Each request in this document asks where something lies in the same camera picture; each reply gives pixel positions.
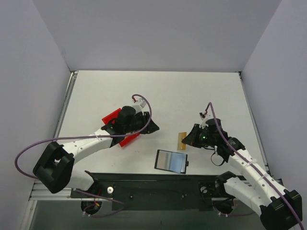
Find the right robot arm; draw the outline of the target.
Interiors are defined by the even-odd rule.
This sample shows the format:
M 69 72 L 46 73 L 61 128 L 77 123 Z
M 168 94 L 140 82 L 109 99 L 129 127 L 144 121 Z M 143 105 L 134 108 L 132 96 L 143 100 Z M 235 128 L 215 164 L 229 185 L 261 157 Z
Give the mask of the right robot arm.
M 273 179 L 253 158 L 245 146 L 223 131 L 220 119 L 206 119 L 195 124 L 182 143 L 196 147 L 213 147 L 215 153 L 244 178 L 232 172 L 216 177 L 214 190 L 220 196 L 230 195 L 251 208 L 267 230 L 291 230 L 302 226 L 302 197 Z

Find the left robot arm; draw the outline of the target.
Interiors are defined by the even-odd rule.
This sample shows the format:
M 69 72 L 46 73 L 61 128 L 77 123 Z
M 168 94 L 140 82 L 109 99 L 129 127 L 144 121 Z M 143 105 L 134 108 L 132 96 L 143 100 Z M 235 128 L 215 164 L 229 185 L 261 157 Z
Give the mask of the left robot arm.
M 99 150 L 119 144 L 127 134 L 151 134 L 159 129 L 151 114 L 140 106 L 124 106 L 108 123 L 85 138 L 64 144 L 49 143 L 33 173 L 53 194 L 71 188 L 82 190 L 87 197 L 94 197 L 99 190 L 98 180 L 88 171 L 75 170 L 74 165 Z

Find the black card holder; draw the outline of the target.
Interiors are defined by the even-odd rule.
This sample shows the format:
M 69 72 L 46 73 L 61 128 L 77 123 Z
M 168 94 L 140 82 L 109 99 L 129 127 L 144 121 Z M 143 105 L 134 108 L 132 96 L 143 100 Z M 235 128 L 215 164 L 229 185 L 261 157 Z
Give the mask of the black card holder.
M 157 170 L 186 174 L 189 165 L 188 155 L 185 153 L 157 150 L 154 168 Z

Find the red plastic bin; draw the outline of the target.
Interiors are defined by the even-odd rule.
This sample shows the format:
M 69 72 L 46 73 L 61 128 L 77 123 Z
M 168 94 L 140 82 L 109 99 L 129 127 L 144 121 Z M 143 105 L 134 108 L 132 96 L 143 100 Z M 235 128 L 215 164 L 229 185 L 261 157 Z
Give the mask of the red plastic bin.
M 121 111 L 121 108 L 118 108 L 117 110 L 113 111 L 109 115 L 107 115 L 104 118 L 102 118 L 102 121 L 104 122 L 104 124 L 107 125 L 110 122 L 114 124 L 115 123 L 115 119 L 118 117 L 120 111 Z M 126 145 L 130 144 L 139 135 L 140 134 L 134 134 L 132 136 L 127 136 L 121 142 L 119 142 L 119 145 L 123 148 Z

